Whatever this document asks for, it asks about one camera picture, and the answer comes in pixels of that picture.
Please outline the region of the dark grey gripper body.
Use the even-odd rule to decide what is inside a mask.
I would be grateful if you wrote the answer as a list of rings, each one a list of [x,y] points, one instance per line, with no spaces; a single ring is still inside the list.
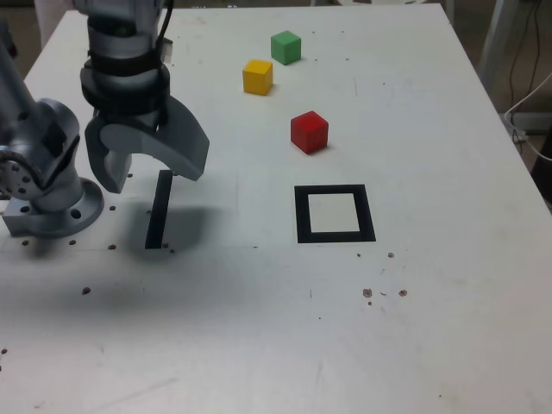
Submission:
[[[92,118],[92,128],[100,130],[109,124],[122,124],[134,129],[157,130],[167,122],[165,108],[139,115],[128,115],[112,110],[95,110]]]

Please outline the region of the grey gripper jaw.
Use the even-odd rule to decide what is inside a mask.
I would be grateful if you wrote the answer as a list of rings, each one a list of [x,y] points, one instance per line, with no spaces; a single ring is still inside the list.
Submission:
[[[166,100],[163,122],[156,130],[137,121],[111,122],[100,140],[121,154],[146,154],[174,173],[196,181],[204,173],[210,141],[195,116],[177,99]]]
[[[108,192],[121,193],[131,167],[131,155],[107,148],[100,139],[106,126],[101,116],[95,116],[85,129],[86,147],[91,170],[98,183]]]

